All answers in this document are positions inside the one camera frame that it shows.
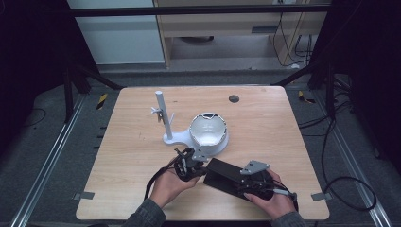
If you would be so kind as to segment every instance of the black metal pole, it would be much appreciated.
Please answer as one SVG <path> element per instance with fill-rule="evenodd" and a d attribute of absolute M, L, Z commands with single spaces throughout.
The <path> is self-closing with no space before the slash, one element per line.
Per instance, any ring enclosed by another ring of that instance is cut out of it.
<path fill-rule="evenodd" d="M 232 5 L 232 6 L 195 6 L 195 7 L 151 7 L 117 9 L 44 9 L 44 13 L 72 17 L 105 16 L 144 16 L 178 14 L 226 14 L 226 13 L 261 13 L 261 12 L 320 12 L 329 11 L 330 4 L 293 4 L 293 5 Z"/>

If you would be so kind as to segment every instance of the wall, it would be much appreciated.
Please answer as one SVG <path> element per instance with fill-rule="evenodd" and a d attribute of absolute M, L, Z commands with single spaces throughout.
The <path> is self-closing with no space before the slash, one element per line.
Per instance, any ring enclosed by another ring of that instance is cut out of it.
<path fill-rule="evenodd" d="M 68 0 L 71 9 L 153 7 L 151 0 Z M 77 18 L 97 65 L 164 63 L 155 16 Z"/>

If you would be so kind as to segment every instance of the tape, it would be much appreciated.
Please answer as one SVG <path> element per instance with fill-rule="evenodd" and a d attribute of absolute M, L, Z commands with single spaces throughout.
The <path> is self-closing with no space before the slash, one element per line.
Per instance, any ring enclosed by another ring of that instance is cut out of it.
<path fill-rule="evenodd" d="M 93 199 L 95 196 L 94 192 L 82 192 L 82 193 L 76 193 L 74 194 L 73 200 L 74 201 L 79 201 L 81 199 L 85 199 L 85 200 L 91 200 Z"/>
<path fill-rule="evenodd" d="M 330 193 L 316 193 L 316 194 L 312 194 L 310 195 L 312 197 L 312 200 L 314 201 L 321 201 L 321 200 L 325 200 L 325 201 L 330 201 L 331 199 L 333 199 L 333 197 L 331 196 Z"/>
<path fill-rule="evenodd" d="M 304 101 L 304 102 L 307 102 L 307 103 L 315 103 L 315 99 L 313 99 L 313 98 L 305 98 L 305 95 L 304 95 L 304 93 L 302 91 L 298 92 L 298 98 L 301 101 Z"/>
<path fill-rule="evenodd" d="M 103 95 L 101 95 L 101 97 L 100 97 L 100 99 L 99 99 L 99 101 L 98 101 L 98 103 L 97 103 L 97 106 L 96 106 L 96 109 L 97 109 L 97 110 L 101 110 L 101 108 L 102 108 L 103 105 L 104 105 L 104 102 L 106 101 L 106 97 L 107 97 L 107 94 L 106 94 L 106 93 L 103 94 Z"/>

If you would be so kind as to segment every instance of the black strap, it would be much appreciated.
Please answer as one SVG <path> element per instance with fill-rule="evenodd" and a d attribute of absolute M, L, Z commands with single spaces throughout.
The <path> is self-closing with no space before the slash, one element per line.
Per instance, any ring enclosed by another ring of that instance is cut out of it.
<path fill-rule="evenodd" d="M 156 181 L 157 178 L 159 178 L 162 174 L 164 174 L 171 167 L 171 165 L 173 165 L 177 161 L 178 158 L 180 158 L 180 155 L 177 156 L 176 158 L 174 158 L 173 160 L 171 160 L 171 162 L 169 162 L 166 166 L 161 167 L 159 169 L 159 171 L 157 171 L 153 175 L 153 177 L 150 178 L 150 181 L 147 184 L 147 191 L 145 192 L 144 200 L 146 200 L 148 198 L 150 188 L 153 185 L 154 181 Z"/>

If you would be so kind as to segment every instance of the sleeve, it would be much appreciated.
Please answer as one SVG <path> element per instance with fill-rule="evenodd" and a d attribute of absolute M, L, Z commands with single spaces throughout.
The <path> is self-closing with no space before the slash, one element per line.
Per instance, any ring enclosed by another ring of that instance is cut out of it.
<path fill-rule="evenodd" d="M 166 220 L 163 210 L 151 199 L 146 199 L 122 227 L 159 227 Z"/>
<path fill-rule="evenodd" d="M 272 227 L 307 227 L 304 219 L 298 212 L 290 212 L 274 220 Z"/>

